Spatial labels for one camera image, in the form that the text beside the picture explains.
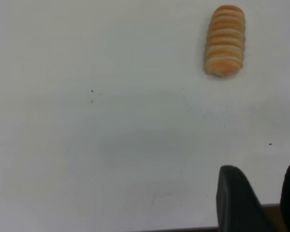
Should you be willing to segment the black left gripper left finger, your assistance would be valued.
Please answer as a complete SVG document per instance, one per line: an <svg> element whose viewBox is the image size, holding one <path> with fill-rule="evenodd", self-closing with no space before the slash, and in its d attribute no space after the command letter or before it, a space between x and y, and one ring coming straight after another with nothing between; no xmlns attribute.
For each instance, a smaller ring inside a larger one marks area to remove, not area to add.
<svg viewBox="0 0 290 232"><path fill-rule="evenodd" d="M220 232L272 232L274 225L247 177L237 167L221 166L216 207Z"/></svg>

